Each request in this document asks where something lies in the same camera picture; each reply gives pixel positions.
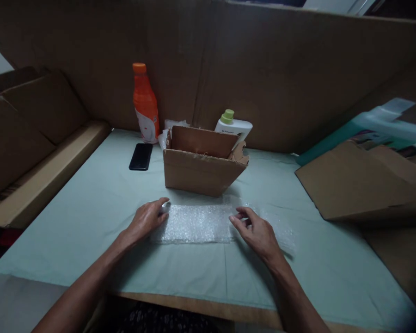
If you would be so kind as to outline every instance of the patterned clothing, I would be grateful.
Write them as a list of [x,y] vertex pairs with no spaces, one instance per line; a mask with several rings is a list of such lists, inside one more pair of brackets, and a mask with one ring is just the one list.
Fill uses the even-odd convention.
[[137,302],[121,320],[112,323],[111,333],[219,333],[208,317],[193,312]]

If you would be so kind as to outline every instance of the teal plastic container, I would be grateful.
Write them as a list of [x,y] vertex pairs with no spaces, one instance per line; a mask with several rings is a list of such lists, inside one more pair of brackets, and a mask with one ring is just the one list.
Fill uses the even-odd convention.
[[411,146],[416,143],[416,125],[396,118],[413,105],[415,102],[395,98],[383,106],[363,112],[298,156],[296,162],[304,166],[348,139],[357,142],[371,140],[375,145],[385,144],[394,149]]

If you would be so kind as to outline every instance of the bottle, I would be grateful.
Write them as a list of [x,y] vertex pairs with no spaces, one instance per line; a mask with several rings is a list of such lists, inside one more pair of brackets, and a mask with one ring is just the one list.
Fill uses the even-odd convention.
[[144,63],[133,63],[134,108],[139,119],[140,132],[144,143],[157,143],[159,136],[159,112],[157,100],[149,84],[147,67]]
[[217,121],[216,129],[214,131],[239,135],[237,142],[243,141],[253,128],[253,125],[245,120],[234,119],[233,116],[234,111],[226,109],[224,114]]
[[363,112],[296,158],[303,166],[347,139],[357,143],[372,141],[373,146],[385,144],[395,150],[416,143],[416,125],[396,120],[415,102],[394,98],[371,111]]

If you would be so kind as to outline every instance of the orange bottle cap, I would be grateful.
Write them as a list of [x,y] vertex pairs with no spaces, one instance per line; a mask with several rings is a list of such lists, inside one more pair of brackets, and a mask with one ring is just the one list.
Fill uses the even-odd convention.
[[135,74],[145,74],[147,72],[147,66],[142,62],[133,63],[133,70]]

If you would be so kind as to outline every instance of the wooden table edge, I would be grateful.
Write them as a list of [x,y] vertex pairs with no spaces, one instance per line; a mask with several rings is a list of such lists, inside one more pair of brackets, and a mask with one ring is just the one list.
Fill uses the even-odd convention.
[[[282,330],[282,323],[279,314],[275,310],[218,303],[172,295],[127,292],[117,292],[114,294],[136,301],[163,305],[185,311],[192,311],[202,315],[222,318],[234,322],[252,323],[271,329]],[[362,327],[340,324],[331,321],[327,321],[326,324],[333,333],[386,333],[386,331],[365,329]]]

